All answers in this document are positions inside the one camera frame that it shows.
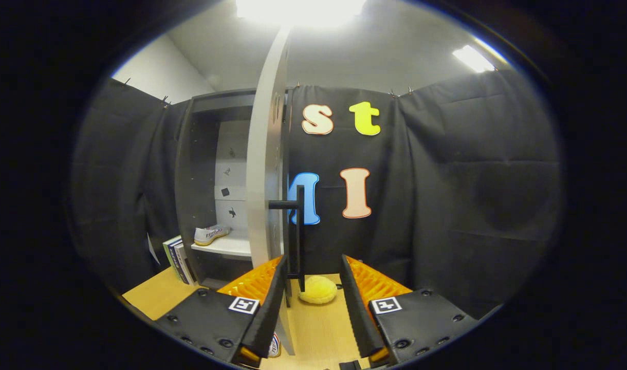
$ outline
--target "white wall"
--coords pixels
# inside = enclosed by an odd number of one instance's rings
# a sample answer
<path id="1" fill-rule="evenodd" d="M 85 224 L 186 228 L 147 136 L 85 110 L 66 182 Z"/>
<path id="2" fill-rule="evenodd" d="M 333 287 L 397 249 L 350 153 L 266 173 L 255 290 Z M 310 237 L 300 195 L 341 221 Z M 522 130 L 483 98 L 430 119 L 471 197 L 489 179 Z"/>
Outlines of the white wall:
<path id="1" fill-rule="evenodd" d="M 126 61 L 112 76 L 158 99 L 180 103 L 214 92 L 167 35 L 162 35 Z"/>

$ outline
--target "blue letter a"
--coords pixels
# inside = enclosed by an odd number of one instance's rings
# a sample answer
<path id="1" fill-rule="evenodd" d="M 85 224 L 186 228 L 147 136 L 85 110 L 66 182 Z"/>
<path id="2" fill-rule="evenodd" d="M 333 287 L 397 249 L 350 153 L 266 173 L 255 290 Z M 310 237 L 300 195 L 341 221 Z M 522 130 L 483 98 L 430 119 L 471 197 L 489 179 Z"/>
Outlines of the blue letter a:
<path id="1" fill-rule="evenodd" d="M 305 225 L 315 225 L 320 222 L 320 217 L 316 215 L 316 200 L 314 199 L 314 194 L 316 192 L 316 182 L 320 177 L 315 173 L 298 173 L 293 182 L 290 183 L 290 187 L 288 188 L 288 200 L 297 200 L 298 185 L 304 185 L 304 224 Z M 291 222 L 297 224 L 297 211 L 293 210 L 293 217 L 291 217 Z"/>

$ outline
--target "letter s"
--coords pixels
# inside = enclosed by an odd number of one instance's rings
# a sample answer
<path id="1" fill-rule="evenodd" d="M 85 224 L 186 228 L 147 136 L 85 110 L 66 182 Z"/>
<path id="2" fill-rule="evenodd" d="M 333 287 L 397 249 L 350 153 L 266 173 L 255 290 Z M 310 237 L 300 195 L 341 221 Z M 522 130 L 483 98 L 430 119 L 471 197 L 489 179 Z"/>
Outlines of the letter s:
<path id="1" fill-rule="evenodd" d="M 334 129 L 334 122 L 329 119 L 332 110 L 327 105 L 307 105 L 302 115 L 305 119 L 302 121 L 302 129 L 307 134 L 327 135 Z"/>

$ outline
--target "orange gripper pad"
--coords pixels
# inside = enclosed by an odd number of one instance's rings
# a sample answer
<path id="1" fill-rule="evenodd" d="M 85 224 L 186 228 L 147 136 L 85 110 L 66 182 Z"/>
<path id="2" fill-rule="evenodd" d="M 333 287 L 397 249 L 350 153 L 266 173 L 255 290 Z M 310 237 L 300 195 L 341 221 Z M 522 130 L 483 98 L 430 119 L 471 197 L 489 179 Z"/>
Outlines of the orange gripper pad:
<path id="1" fill-rule="evenodd" d="M 373 269 L 369 265 L 359 262 L 355 258 L 348 256 L 346 256 L 346 258 L 351 270 L 353 270 L 353 277 L 355 279 L 355 283 L 357 283 L 357 287 L 359 288 L 363 306 L 369 314 L 371 313 L 368 309 L 369 301 L 395 297 L 396 295 L 412 292 L 412 289 L 403 286 L 394 279 L 382 274 L 382 272 Z"/>
<path id="2" fill-rule="evenodd" d="M 274 271 L 282 257 L 280 255 L 248 271 L 243 276 L 218 289 L 217 292 L 233 295 L 234 297 L 252 298 L 259 300 L 263 305 L 270 283 L 272 283 Z"/>

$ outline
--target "black handle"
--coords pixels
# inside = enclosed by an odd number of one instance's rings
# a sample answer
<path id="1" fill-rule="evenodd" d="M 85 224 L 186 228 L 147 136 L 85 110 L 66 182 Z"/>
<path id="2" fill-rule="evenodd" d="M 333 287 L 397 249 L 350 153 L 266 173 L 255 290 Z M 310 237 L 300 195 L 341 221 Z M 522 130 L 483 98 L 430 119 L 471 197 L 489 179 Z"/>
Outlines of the black handle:
<path id="1" fill-rule="evenodd" d="M 268 202 L 269 209 L 295 209 L 297 210 L 297 224 L 295 225 L 295 243 L 288 246 L 287 255 L 287 278 L 298 279 L 300 291 L 304 292 L 304 271 L 302 269 L 302 258 L 304 257 L 304 185 L 297 185 L 297 200 L 271 200 Z"/>

